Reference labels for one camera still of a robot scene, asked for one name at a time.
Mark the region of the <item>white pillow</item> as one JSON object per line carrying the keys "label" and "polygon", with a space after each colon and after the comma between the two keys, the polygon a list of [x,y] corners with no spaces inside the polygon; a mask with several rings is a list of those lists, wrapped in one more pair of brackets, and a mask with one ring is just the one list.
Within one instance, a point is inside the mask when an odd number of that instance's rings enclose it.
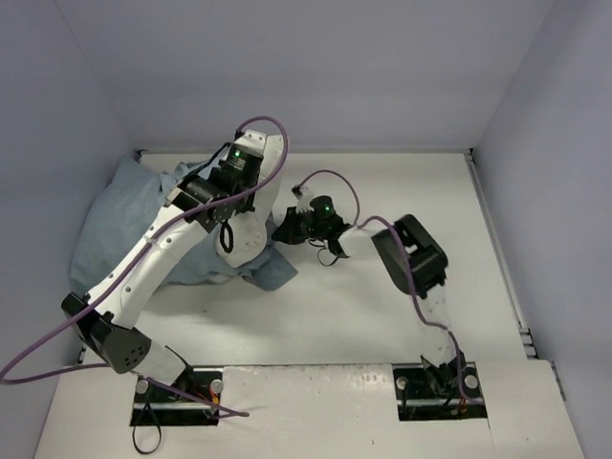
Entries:
{"label": "white pillow", "polygon": [[[272,174],[281,158],[284,146],[280,135],[266,136],[258,183],[263,182]],[[254,211],[233,215],[229,219],[229,226],[234,235],[232,252],[225,253],[221,246],[221,239],[215,243],[217,253],[232,268],[250,263],[265,249],[268,241],[266,222],[272,212],[280,185],[281,175],[277,173],[267,185],[254,193]]]}

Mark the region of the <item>blue-grey pillowcase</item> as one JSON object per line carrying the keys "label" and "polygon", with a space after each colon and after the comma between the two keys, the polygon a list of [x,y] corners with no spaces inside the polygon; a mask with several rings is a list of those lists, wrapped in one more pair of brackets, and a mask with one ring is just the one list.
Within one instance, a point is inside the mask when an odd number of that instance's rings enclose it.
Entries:
{"label": "blue-grey pillowcase", "polygon": [[[86,294],[129,253],[155,220],[166,196],[194,169],[206,178],[216,160],[179,163],[171,172],[156,173],[131,158],[121,160],[110,185],[92,204],[76,242],[69,269],[72,292]],[[211,236],[193,247],[165,278],[165,284],[223,283],[242,277],[265,292],[275,291],[297,276],[297,269],[269,240],[252,261],[233,268],[214,248]]]}

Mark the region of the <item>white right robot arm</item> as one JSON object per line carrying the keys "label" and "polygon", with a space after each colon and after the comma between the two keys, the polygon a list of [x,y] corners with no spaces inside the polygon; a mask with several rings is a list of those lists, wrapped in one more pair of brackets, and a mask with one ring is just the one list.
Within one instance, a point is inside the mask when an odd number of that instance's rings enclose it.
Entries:
{"label": "white right robot arm", "polygon": [[444,394],[456,385],[466,364],[444,301],[448,257],[414,215],[393,223],[371,216],[351,225],[339,216],[332,199],[322,195],[307,206],[287,208],[273,240],[286,245],[318,242],[337,259],[356,257],[371,247],[394,286],[410,298],[422,323],[426,388]]}

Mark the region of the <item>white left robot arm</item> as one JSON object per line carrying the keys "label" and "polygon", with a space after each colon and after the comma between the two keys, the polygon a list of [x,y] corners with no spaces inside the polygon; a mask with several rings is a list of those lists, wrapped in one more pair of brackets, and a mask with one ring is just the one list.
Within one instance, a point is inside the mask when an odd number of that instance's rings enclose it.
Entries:
{"label": "white left robot arm", "polygon": [[157,381],[168,400],[186,397],[190,366],[141,332],[139,317],[165,283],[224,282],[268,260],[285,156],[279,137],[246,133],[172,174],[121,162],[86,217],[61,304],[81,341],[116,372]]}

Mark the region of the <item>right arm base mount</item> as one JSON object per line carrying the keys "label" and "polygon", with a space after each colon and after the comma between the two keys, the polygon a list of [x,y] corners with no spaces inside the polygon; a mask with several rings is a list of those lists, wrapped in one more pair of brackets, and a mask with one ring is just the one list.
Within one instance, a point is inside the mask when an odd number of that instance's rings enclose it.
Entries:
{"label": "right arm base mount", "polygon": [[462,370],[462,395],[455,363],[440,367],[395,365],[394,390],[400,422],[487,419],[488,412],[474,363]]}

